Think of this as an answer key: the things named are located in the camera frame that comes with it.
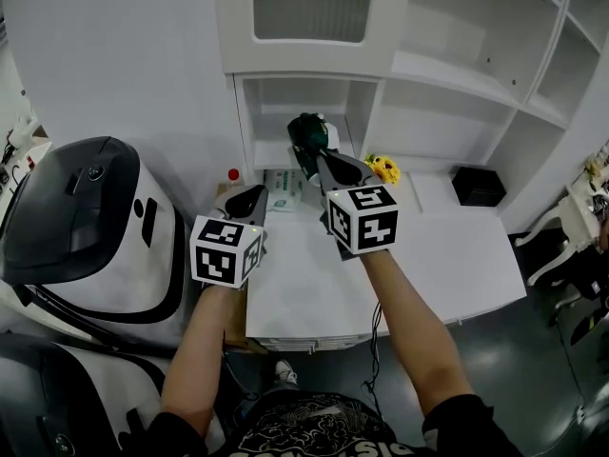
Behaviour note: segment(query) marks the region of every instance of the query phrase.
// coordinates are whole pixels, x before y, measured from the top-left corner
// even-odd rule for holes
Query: small bottle
[[[228,179],[230,180],[228,183],[229,188],[239,186],[239,170],[235,168],[231,169],[228,172]]]

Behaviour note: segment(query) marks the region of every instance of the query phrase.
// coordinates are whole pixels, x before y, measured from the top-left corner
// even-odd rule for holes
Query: yellow flower
[[[393,185],[397,185],[400,181],[400,169],[386,156],[378,156],[375,157],[373,155],[368,155],[366,157],[365,163],[368,164],[374,173],[379,176],[384,183],[391,183]]]
[[[598,158],[590,156],[586,159],[585,163],[583,163],[583,170],[586,171],[588,177],[592,181],[593,179],[600,177],[602,164]]]

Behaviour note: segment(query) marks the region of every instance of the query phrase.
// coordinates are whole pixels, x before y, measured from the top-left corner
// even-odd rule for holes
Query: table leg
[[[560,206],[556,206],[552,209],[547,210],[542,215],[542,217],[539,219],[537,224],[535,224],[535,226],[533,227],[531,232],[526,237],[523,237],[521,239],[516,239],[516,241],[514,242],[514,245],[517,248],[519,248],[520,246],[523,246],[524,244],[528,244],[529,242],[531,242],[537,236],[537,234],[541,232],[541,229],[543,229],[546,226],[546,224],[548,222],[550,222],[550,220],[559,218],[559,207]]]
[[[567,246],[567,248],[556,259],[554,259],[553,261],[550,261],[543,268],[541,268],[535,274],[533,274],[528,279],[526,284],[529,285],[529,286],[535,285],[537,280],[540,279],[540,276],[542,276],[543,274],[545,274],[549,270],[552,270],[553,268],[556,268],[557,266],[560,266],[564,261],[569,259],[569,257],[571,257],[573,254],[575,254],[577,251],[578,251],[577,248],[573,244],[569,244]]]

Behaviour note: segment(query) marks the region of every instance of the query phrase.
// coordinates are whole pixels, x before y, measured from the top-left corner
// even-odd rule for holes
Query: person
[[[426,447],[396,441],[370,407],[340,394],[296,388],[278,363],[280,390],[267,393],[218,450],[232,457],[392,457],[521,455],[493,421],[467,381],[448,330],[412,287],[389,251],[361,256],[383,309],[396,355],[410,377],[425,417]],[[162,412],[133,455],[206,455],[204,443],[218,391],[229,288],[206,289],[168,369]]]

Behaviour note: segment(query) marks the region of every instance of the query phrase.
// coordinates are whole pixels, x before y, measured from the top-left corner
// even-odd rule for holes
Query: white wall
[[[596,154],[609,139],[609,43],[604,49],[571,126],[537,174],[502,209],[508,233],[528,230],[556,202],[565,185],[575,181],[586,157]]]
[[[4,0],[10,49],[56,145],[125,139],[179,207],[245,171],[214,0]]]
[[[29,99],[21,94],[23,85],[9,46],[0,49],[0,146],[13,128],[17,116],[29,117]]]

